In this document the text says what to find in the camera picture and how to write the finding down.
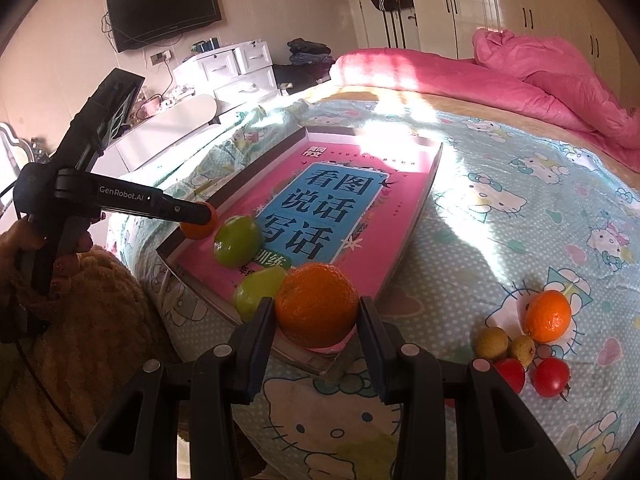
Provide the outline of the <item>person's left hand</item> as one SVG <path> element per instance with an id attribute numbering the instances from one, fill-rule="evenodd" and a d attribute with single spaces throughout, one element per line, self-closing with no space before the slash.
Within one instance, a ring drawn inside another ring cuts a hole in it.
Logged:
<path id="1" fill-rule="evenodd" d="M 74 246 L 61 248 L 52 233 L 26 218 L 1 233 L 1 327 L 30 312 L 51 324 L 88 308 L 92 297 L 82 257 L 93 248 L 89 232 L 77 233 Z"/>

